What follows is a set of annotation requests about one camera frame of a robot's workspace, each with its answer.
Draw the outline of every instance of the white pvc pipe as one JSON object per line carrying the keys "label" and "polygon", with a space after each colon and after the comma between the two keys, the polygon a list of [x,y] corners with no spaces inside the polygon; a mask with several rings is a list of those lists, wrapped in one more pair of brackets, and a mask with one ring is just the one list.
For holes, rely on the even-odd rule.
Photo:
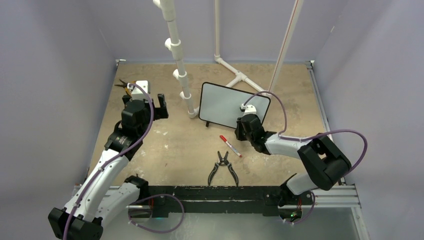
{"label": "white pvc pipe", "polygon": [[178,29],[177,29],[177,23],[175,22],[175,19],[173,21],[167,21],[168,23],[168,30],[169,30],[169,36],[171,38],[172,44],[178,44],[180,41],[180,38],[178,37]]}
{"label": "white pvc pipe", "polygon": [[234,85],[236,85],[236,83],[240,82],[242,80],[242,77],[240,75],[235,76],[235,78],[230,81],[227,85],[225,85],[226,87],[232,88]]}
{"label": "white pvc pipe", "polygon": [[220,55],[220,0],[215,0],[214,7],[214,20],[215,20],[215,59],[219,58]]}
{"label": "white pvc pipe", "polygon": [[249,84],[252,88],[254,88],[258,92],[262,92],[264,90],[261,86],[259,86],[258,84],[256,84],[254,81],[252,81],[248,77],[246,77],[243,81],[245,83]]}
{"label": "white pvc pipe", "polygon": [[269,84],[268,91],[273,92],[277,84],[281,67],[283,66],[284,58],[286,57],[287,50],[289,49],[290,41],[292,40],[293,32],[295,31],[296,23],[299,19],[304,0],[295,0],[293,10],[291,11],[290,21],[288,22],[287,29],[285,30],[284,40],[282,41],[281,50],[275,64],[274,73],[272,74],[271,83]]}
{"label": "white pvc pipe", "polygon": [[224,61],[222,58],[218,58],[216,60],[217,63],[221,64],[222,66],[226,67],[228,70],[230,70],[231,72],[233,72],[234,74],[238,74],[240,73],[239,70],[235,69],[233,66],[231,66],[230,64],[228,64],[226,61]]}
{"label": "white pvc pipe", "polygon": [[166,40],[165,46],[171,50],[172,57],[175,60],[178,70],[177,74],[174,72],[173,75],[178,79],[179,84],[182,87],[182,94],[180,95],[182,95],[181,97],[187,103],[189,117],[194,118],[198,111],[195,111],[193,106],[193,99],[189,89],[189,79],[184,66],[183,50],[181,47],[181,40],[178,36],[177,23],[175,21],[176,13],[174,0],[160,0],[159,4],[157,0],[153,0],[153,3],[162,9],[163,18],[167,22],[171,43],[169,43],[169,40]]}

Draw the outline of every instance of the pvc pipe joint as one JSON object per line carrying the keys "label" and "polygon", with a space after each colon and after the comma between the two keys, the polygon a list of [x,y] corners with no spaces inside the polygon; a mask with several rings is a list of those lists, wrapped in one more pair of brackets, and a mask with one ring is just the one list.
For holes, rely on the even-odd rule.
{"label": "pvc pipe joint", "polygon": [[241,71],[237,71],[235,75],[239,76],[243,82],[248,78],[248,76],[246,76],[246,74],[242,73]]}
{"label": "pvc pipe joint", "polygon": [[192,98],[192,94],[191,94],[191,93],[190,93],[190,96],[185,97],[185,96],[184,96],[184,92],[180,92],[180,93],[179,93],[179,96],[180,96],[182,99],[184,99],[184,100],[188,100],[188,99],[191,99],[191,98]]}
{"label": "pvc pipe joint", "polygon": [[225,86],[232,88],[234,85],[236,85],[236,83],[240,82],[241,80],[242,80],[242,78],[239,75],[236,75],[235,78]]}
{"label": "pvc pipe joint", "polygon": [[194,112],[190,112],[190,111],[188,112],[188,117],[192,119],[196,117],[198,114],[199,114],[199,107],[196,107],[194,109]]}
{"label": "pvc pipe joint", "polygon": [[172,57],[175,61],[183,59],[183,48],[181,46],[181,40],[178,39],[178,43],[174,44],[171,42],[171,38],[165,41],[165,47],[171,51]]}
{"label": "pvc pipe joint", "polygon": [[187,79],[187,72],[184,72],[184,75],[180,75],[180,73],[178,72],[178,69],[175,69],[173,71],[172,75],[175,79],[177,79],[181,83],[181,85],[184,84],[183,87],[188,87],[188,84],[187,84],[188,82],[184,82]]}

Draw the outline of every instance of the pliers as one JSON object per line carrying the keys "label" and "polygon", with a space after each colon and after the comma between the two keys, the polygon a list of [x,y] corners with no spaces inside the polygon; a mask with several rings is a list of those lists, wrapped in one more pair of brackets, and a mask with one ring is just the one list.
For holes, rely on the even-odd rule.
{"label": "pliers", "polygon": [[218,162],[215,162],[215,166],[213,166],[212,171],[209,174],[209,177],[207,178],[207,185],[210,186],[211,182],[212,182],[212,178],[214,177],[214,175],[217,173],[218,168],[220,166],[224,166],[226,165],[228,167],[229,172],[231,173],[232,177],[234,178],[235,181],[235,185],[238,187],[239,186],[239,177],[237,177],[236,172],[233,169],[233,166],[231,165],[231,163],[227,160],[228,157],[228,151],[225,153],[224,158],[221,156],[220,151],[218,151],[218,157],[219,160]]}
{"label": "pliers", "polygon": [[130,92],[130,90],[128,89],[128,82],[122,81],[121,79],[119,79],[119,81],[120,81],[122,84],[115,84],[115,86],[117,86],[117,87],[121,87],[121,88],[125,89],[126,94],[128,94],[128,95],[130,95],[130,96],[131,96],[131,92]]}

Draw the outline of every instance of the light gray wall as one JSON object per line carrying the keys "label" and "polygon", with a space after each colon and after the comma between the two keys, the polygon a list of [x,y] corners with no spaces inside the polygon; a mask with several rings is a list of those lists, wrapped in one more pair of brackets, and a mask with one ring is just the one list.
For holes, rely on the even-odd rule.
{"label": "light gray wall", "polygon": [[[371,239],[424,239],[424,2],[350,0],[314,72],[332,129],[362,132],[356,183]],[[352,160],[358,137],[335,136]]]}
{"label": "light gray wall", "polygon": [[1,0],[0,33],[0,233],[55,239],[47,216],[87,173],[114,58],[82,0]]}
{"label": "light gray wall", "polygon": [[[87,0],[115,58],[173,61],[162,12],[151,0]],[[348,0],[305,0],[287,62],[314,60]],[[294,0],[221,0],[221,56],[276,61]],[[188,62],[214,61],[214,1],[176,0],[179,36]]]}

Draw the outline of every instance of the black plier handle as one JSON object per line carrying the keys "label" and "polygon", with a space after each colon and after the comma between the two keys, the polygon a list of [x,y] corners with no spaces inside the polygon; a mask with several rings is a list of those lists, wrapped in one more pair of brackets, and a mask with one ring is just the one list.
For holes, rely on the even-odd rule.
{"label": "black plier handle", "polygon": [[212,179],[214,178],[215,174],[217,173],[218,168],[220,166],[227,165],[228,170],[231,173],[231,176],[235,181],[235,185],[238,187],[239,186],[239,177],[237,176],[236,171],[234,171],[233,165],[230,162],[228,162],[228,160],[227,160],[228,151],[225,153],[224,158],[221,156],[220,151],[218,151],[218,157],[219,157],[218,162],[215,162],[215,165],[213,166],[213,169],[210,172],[209,177],[207,178],[207,185],[208,186],[211,185]]}

